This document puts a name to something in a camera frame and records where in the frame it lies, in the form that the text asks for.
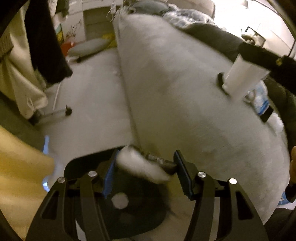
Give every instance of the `curtain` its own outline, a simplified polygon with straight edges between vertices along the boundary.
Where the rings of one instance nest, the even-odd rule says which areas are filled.
[[[46,196],[42,180],[53,169],[52,158],[0,126],[0,209],[23,240]]]

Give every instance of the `caster wheel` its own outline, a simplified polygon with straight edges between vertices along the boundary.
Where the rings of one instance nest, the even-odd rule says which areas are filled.
[[[66,114],[66,116],[69,116],[69,115],[71,115],[71,114],[72,114],[72,108],[71,108],[71,107],[68,107],[68,106],[66,106],[66,111],[65,111],[65,114]]]

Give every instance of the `white floor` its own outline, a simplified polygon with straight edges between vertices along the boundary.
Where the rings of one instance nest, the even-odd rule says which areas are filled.
[[[62,81],[56,110],[68,105],[73,109],[72,115],[50,116],[37,125],[49,136],[49,155],[56,163],[49,186],[63,176],[72,159],[133,141],[117,49],[70,66],[73,75]],[[56,90],[57,85],[46,90],[49,105],[45,113],[52,111]]]

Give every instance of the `metal bolt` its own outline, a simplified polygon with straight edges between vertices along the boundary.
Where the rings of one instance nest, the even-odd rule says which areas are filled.
[[[207,176],[207,174],[206,174],[205,172],[199,172],[197,175],[198,175],[200,178],[204,178],[204,177]]]
[[[90,177],[95,177],[97,175],[96,171],[90,171],[89,176]]]
[[[59,177],[57,181],[58,183],[64,183],[66,179],[64,177]]]
[[[235,178],[230,178],[230,179],[229,179],[229,182],[230,182],[231,184],[236,184],[236,183],[237,183],[237,180],[236,180]]]

